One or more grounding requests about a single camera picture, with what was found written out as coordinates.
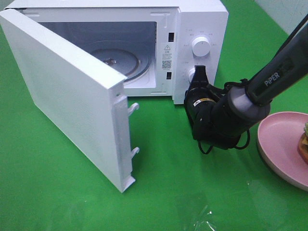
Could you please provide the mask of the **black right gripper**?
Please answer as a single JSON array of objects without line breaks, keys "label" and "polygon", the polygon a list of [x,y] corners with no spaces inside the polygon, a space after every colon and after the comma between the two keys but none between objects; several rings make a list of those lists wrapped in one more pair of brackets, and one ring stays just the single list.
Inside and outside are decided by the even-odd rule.
[{"label": "black right gripper", "polygon": [[196,118],[204,104],[214,104],[227,93],[226,89],[212,86],[208,82],[205,65],[196,65],[192,82],[185,92],[184,107],[188,118]]}]

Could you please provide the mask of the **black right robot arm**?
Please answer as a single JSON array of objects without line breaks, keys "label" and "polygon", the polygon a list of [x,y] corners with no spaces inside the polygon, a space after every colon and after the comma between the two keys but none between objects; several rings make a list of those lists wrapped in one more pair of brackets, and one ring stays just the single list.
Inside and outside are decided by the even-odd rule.
[{"label": "black right robot arm", "polygon": [[[193,139],[220,149],[244,149],[250,142],[250,128],[269,115],[273,98],[291,87],[308,73],[308,18],[298,24],[278,49],[272,60],[250,80],[226,82],[216,88],[207,79],[204,65],[197,65],[184,107]],[[247,133],[244,146],[237,144]]]}]

